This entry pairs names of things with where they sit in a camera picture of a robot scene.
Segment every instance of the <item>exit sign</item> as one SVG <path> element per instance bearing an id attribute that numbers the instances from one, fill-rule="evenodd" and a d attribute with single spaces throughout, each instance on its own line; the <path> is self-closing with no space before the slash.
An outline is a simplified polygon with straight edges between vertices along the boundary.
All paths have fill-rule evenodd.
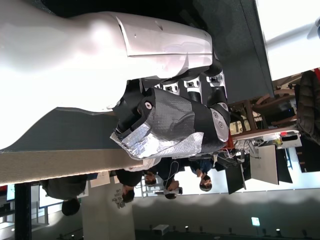
<path id="1" fill-rule="evenodd" d="M 252 225 L 253 225 L 253 226 L 256 226 L 256 227 L 259 227 L 259 226 L 260 226 L 260 221 L 259 221 L 259 218 L 258 218 L 258 217 L 252 217 L 252 218 L 251 218 L 251 221 L 252 221 Z"/>

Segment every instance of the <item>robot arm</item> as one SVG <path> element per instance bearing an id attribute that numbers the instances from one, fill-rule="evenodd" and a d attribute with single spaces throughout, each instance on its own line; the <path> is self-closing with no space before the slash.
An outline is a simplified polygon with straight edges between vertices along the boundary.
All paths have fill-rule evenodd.
<path id="1" fill-rule="evenodd" d="M 128 80 L 161 82 L 211 64 L 201 29 L 116 12 L 65 19 L 0 0 L 0 150 L 55 108 L 108 112 Z"/>

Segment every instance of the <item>silver duct tape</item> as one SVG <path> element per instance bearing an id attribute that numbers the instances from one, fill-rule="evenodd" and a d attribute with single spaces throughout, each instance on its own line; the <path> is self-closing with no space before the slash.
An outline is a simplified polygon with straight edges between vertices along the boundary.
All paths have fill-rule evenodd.
<path id="1" fill-rule="evenodd" d="M 195 132 L 195 113 L 191 102 L 170 92 L 154 89 L 155 115 L 147 119 L 156 136 L 182 141 Z"/>
<path id="2" fill-rule="evenodd" d="M 191 103 L 177 95 L 154 89 L 156 106 L 147 120 L 125 139 L 111 139 L 136 160 L 190 157 L 201 152 L 203 132 L 195 132 Z"/>
<path id="3" fill-rule="evenodd" d="M 113 133 L 110 138 L 126 150 L 131 158 L 143 160 L 150 158 L 194 156 L 201 152 L 203 137 L 203 132 L 195 132 L 186 139 L 176 142 L 159 139 L 150 132 L 133 146 L 128 146 L 121 142 L 115 133 Z"/>

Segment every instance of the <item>cable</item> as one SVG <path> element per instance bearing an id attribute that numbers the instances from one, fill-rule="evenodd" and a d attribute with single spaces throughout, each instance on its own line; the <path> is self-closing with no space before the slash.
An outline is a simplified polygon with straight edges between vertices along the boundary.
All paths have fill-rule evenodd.
<path id="1" fill-rule="evenodd" d="M 172 170 L 172 164 L 173 164 L 173 163 L 178 164 L 178 166 L 177 166 L 177 168 L 176 168 L 176 172 L 175 172 L 174 174 L 172 174 L 172 176 L 170 176 L 171 170 Z M 179 163 L 178 163 L 177 161 L 173 161 L 173 162 L 171 163 L 171 165 L 170 165 L 169 178 L 168 178 L 167 180 L 165 180 L 165 181 L 166 181 L 166 183 L 165 183 L 165 189 L 167 189 L 168 181 L 169 181 L 174 175 L 176 175 L 178 172 L 179 172 Z"/>

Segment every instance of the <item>red object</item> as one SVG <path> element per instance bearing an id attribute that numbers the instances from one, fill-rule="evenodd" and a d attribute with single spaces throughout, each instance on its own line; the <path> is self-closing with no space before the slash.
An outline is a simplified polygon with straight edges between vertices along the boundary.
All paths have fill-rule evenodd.
<path id="1" fill-rule="evenodd" d="M 234 149 L 234 148 L 235 148 L 234 141 L 232 140 L 231 132 L 230 132 L 230 130 L 229 130 L 229 139 L 228 139 L 228 141 L 226 142 L 225 147 L 222 148 L 222 149 Z"/>
<path id="2" fill-rule="evenodd" d="M 6 192 L 8 190 L 8 186 L 0 186 L 0 192 Z"/>
<path id="3" fill-rule="evenodd" d="M 318 80 L 319 80 L 319 82 L 320 82 L 320 70 L 319 70 L 319 68 L 315 68 L 315 69 L 314 69 L 314 72 L 315 72 L 315 74 L 316 74 L 316 76 L 318 77 Z"/>

